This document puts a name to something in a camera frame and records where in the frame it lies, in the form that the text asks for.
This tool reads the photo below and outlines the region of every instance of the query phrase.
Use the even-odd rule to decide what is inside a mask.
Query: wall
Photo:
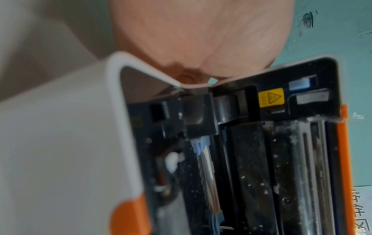
[[[372,1],[298,0],[292,31],[274,64],[322,53],[341,60],[349,105],[349,133],[354,185],[371,185],[372,172]],[[356,112],[364,119],[352,118]]]

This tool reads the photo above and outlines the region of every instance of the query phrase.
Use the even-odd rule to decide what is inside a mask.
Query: orange corner
[[[348,114],[348,105],[341,105],[340,108],[340,116],[342,119],[346,120],[349,119],[349,114]]]
[[[144,194],[115,208],[110,231],[111,235],[150,235],[151,225]]]
[[[346,122],[337,123],[338,148],[340,156],[341,177],[343,183],[344,206],[347,234],[355,234],[355,214],[353,207],[353,183],[351,180],[350,147]]]

